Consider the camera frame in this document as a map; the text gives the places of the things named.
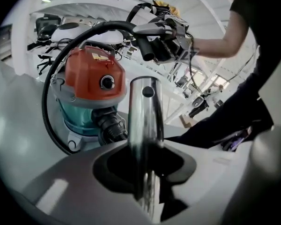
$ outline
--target black shirt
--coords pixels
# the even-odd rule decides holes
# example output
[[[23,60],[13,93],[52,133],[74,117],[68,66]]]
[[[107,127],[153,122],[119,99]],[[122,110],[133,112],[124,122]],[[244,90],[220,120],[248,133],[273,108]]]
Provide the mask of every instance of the black shirt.
[[[265,82],[281,59],[281,0],[234,0],[230,10],[244,18],[260,45],[253,73]]]

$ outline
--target black control knob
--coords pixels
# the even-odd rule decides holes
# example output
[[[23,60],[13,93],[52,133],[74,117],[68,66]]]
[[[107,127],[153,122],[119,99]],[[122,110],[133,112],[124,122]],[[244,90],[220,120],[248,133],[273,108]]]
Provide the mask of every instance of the black control knob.
[[[114,88],[114,79],[112,76],[104,76],[100,82],[102,89],[113,89]]]

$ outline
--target sticker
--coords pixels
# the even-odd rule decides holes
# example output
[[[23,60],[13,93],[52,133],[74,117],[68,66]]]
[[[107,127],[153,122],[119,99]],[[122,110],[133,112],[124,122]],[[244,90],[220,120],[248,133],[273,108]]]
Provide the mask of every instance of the sticker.
[[[105,57],[105,56],[99,56],[97,53],[92,53],[93,55],[93,58],[94,59],[99,59],[99,60],[109,60],[108,57]]]

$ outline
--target person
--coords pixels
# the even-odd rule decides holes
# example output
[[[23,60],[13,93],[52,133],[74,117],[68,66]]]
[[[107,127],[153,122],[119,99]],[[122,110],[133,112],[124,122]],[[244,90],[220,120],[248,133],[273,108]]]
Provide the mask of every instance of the person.
[[[188,116],[190,118],[194,118],[194,116],[198,115],[200,112],[208,108],[211,101],[215,104],[216,103],[215,96],[219,92],[222,92],[223,88],[224,88],[223,85],[219,85],[216,91],[211,91],[211,88],[208,88],[206,91],[204,91],[201,95],[201,97],[204,98],[204,101],[200,104],[200,106],[193,108],[191,112],[188,114]]]
[[[264,129],[272,126],[264,103],[258,101],[258,91],[281,59],[281,0],[233,0],[224,37],[195,38],[193,46],[201,56],[230,58],[239,51],[249,28],[259,45],[259,58],[253,73],[209,118],[198,122],[181,136],[167,140],[210,148],[215,141],[248,128],[258,115],[262,116]]]

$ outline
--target light fixture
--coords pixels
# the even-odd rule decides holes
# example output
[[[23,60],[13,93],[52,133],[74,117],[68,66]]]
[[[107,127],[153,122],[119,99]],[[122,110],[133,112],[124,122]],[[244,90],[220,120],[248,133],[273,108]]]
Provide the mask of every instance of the light fixture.
[[[43,2],[51,2],[51,0],[42,0]]]

